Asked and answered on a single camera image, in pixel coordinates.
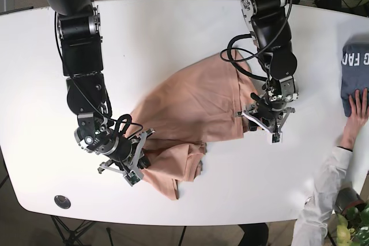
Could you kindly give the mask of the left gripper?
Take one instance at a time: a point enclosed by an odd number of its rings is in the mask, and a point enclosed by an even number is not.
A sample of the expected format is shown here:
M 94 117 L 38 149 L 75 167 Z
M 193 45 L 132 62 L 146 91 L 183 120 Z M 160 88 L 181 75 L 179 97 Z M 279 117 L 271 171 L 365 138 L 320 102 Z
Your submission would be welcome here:
M 289 115 L 295 113 L 287 104 L 298 99 L 298 87 L 294 79 L 268 79 L 262 89 L 265 93 L 255 104 L 245 105 L 236 115 L 247 119 L 249 131 L 266 131 L 270 133 L 270 144 L 280 143 L 284 124 Z

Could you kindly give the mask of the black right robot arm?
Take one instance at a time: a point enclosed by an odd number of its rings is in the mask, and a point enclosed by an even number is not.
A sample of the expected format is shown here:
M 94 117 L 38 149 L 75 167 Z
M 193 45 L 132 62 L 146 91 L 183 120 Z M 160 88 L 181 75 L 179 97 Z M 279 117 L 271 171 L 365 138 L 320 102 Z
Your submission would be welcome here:
M 67 105 L 77 117 L 74 137 L 88 153 L 108 158 L 98 171 L 121 174 L 131 185 L 150 166 L 143 146 L 154 129 L 143 130 L 131 115 L 112 118 L 101 51 L 100 13 L 93 0 L 47 0 L 54 10 L 54 35 L 66 77 Z

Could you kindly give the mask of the white sleeved forearm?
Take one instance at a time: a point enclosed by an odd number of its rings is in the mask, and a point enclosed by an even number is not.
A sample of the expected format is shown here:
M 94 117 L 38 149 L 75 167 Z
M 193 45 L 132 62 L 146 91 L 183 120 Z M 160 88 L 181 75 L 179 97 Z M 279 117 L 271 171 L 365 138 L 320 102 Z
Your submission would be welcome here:
M 312 197 L 295 222 L 292 245 L 323 245 L 356 138 L 356 134 L 345 133 L 340 146 L 333 148 L 322 163 L 314 179 Z

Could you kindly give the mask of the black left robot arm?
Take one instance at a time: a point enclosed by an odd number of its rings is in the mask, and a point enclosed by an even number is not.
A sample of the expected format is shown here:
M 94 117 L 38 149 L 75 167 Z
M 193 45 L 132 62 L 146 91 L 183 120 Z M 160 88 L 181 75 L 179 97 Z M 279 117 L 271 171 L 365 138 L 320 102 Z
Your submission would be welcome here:
M 240 0 L 248 33 L 232 38 L 220 58 L 238 72 L 263 82 L 264 94 L 252 93 L 253 103 L 240 116 L 248 128 L 261 128 L 270 143 L 282 141 L 282 127 L 295 109 L 288 103 L 298 98 L 293 75 L 298 62 L 292 52 L 292 33 L 288 19 L 293 0 Z

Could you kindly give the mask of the person's bare hand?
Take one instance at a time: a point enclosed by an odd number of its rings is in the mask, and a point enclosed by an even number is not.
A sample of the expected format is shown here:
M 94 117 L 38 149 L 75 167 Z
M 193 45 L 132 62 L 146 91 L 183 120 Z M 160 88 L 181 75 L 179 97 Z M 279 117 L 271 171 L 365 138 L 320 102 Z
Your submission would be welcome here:
M 355 90 L 354 97 L 349 96 L 349 104 L 351 115 L 349 116 L 344 128 L 344 135 L 350 139 L 355 139 L 361 128 L 368 121 L 368 89 L 364 88 L 363 93 L 360 90 Z

